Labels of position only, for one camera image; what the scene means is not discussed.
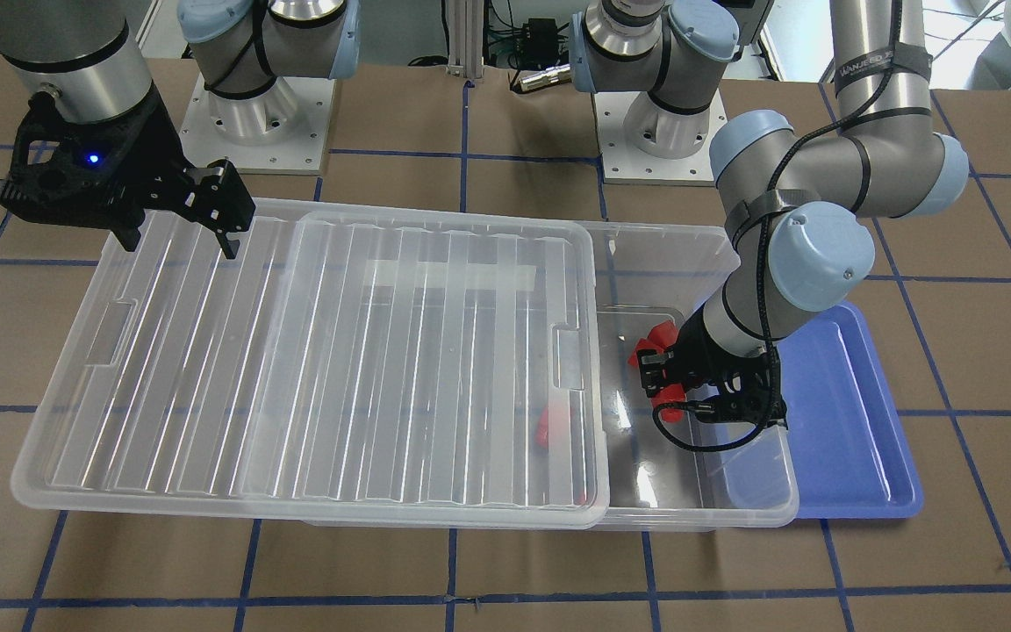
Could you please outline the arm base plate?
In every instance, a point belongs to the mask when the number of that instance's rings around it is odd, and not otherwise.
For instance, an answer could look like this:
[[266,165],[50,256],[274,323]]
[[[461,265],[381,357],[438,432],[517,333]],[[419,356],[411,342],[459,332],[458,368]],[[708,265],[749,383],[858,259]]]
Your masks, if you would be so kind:
[[662,111],[645,92],[592,96],[606,183],[714,185],[709,148],[728,117],[720,92],[706,111]]
[[229,100],[197,78],[179,126],[186,159],[227,159],[242,175],[321,173],[337,81],[277,77],[263,95]]

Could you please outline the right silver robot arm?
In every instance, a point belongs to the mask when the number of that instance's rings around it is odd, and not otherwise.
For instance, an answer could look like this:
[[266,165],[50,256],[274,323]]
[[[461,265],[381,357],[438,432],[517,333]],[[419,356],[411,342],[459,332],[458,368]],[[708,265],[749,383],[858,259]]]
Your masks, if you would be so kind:
[[[297,123],[289,77],[345,79],[360,59],[356,1],[181,1],[182,36],[225,139]],[[185,155],[132,28],[112,1],[0,1],[0,54],[31,92],[0,205],[24,221],[109,231],[132,252],[146,212],[168,211],[240,251],[255,201],[225,157]]]

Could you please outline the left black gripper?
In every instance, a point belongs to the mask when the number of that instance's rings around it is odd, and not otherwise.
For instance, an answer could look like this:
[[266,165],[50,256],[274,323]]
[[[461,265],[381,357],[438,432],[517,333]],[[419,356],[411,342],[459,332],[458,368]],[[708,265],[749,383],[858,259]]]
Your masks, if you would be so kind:
[[749,421],[762,425],[764,409],[771,409],[769,424],[775,425],[786,416],[782,399],[782,359],[778,348],[769,355],[756,345],[756,355],[730,355],[707,334],[705,319],[691,317],[679,328],[677,341],[666,349],[655,348],[654,355],[644,355],[639,365],[643,392],[655,395],[671,377],[678,377],[687,391],[695,383],[710,384],[718,395],[709,399],[714,412],[699,416],[709,421]]

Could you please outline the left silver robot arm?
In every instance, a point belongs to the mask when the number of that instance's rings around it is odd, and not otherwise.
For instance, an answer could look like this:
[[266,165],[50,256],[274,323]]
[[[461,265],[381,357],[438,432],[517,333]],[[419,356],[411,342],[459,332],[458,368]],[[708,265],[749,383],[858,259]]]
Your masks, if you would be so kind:
[[[966,149],[932,127],[919,1],[834,1],[830,17],[838,119],[801,136],[777,111],[747,111],[707,145],[741,264],[630,360],[669,440],[681,420],[740,421],[751,435],[778,424],[778,344],[871,272],[862,220],[934,215],[966,189]],[[593,95],[634,92],[635,144],[678,159],[697,151],[739,37],[714,1],[592,1],[570,21],[572,81]]]

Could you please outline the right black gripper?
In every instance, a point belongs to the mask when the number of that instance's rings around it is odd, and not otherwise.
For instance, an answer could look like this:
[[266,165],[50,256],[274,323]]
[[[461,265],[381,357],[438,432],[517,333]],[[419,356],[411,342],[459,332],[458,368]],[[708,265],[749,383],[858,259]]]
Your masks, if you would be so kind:
[[125,251],[140,243],[145,211],[169,211],[213,231],[236,260],[255,216],[253,197],[229,160],[196,168],[155,85],[129,111],[104,121],[67,121],[51,93],[33,93],[13,141],[0,205],[25,221],[109,231]]

